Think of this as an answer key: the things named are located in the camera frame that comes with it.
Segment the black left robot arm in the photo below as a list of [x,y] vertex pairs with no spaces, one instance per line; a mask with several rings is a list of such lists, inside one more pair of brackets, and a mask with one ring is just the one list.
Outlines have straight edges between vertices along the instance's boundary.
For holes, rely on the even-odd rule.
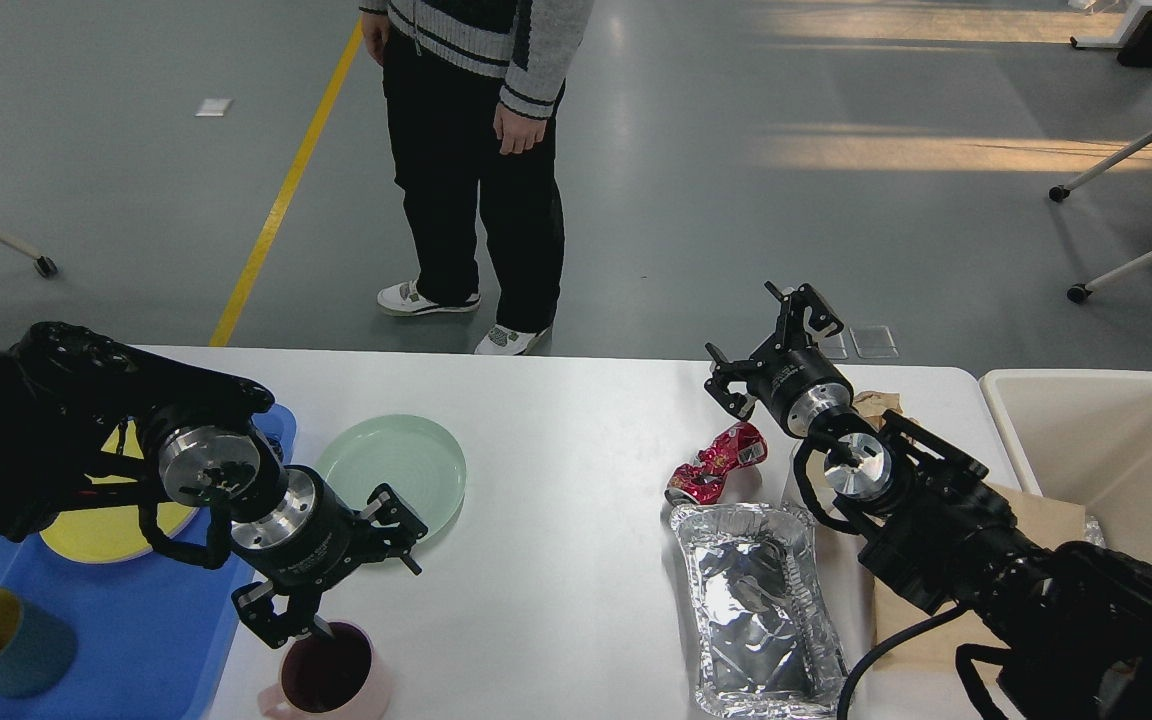
[[388,484],[351,509],[320,473],[288,464],[255,425],[260,382],[37,323],[0,351],[0,537],[23,541],[65,511],[132,507],[161,556],[259,579],[230,596],[270,647],[332,635],[324,593],[361,564],[412,552],[429,526]]

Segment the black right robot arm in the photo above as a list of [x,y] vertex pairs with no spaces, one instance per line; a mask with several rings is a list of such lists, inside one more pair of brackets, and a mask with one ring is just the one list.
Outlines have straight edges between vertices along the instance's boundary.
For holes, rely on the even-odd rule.
[[1152,564],[1089,541],[1043,548],[964,450],[893,410],[874,429],[820,353],[844,328],[827,302],[809,285],[767,288],[780,306],[773,332],[746,359],[707,344],[705,388],[733,418],[763,406],[797,439],[791,477],[805,509],[863,538],[861,564],[925,614],[856,664],[838,717],[893,647],[973,612],[998,644],[961,644],[955,667],[983,719],[1005,711],[979,664],[998,666],[998,687],[1026,719],[1152,719]]

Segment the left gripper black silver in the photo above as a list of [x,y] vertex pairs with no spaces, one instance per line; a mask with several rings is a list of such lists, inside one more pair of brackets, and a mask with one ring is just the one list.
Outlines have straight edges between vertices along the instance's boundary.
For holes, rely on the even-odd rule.
[[419,577],[412,552],[426,535],[429,525],[389,484],[379,484],[355,511],[314,469],[285,467],[276,480],[256,478],[230,500],[230,546],[270,579],[234,589],[230,602],[238,621],[274,650],[310,637],[334,641],[329,621],[317,615],[324,589],[356,562],[397,559]]

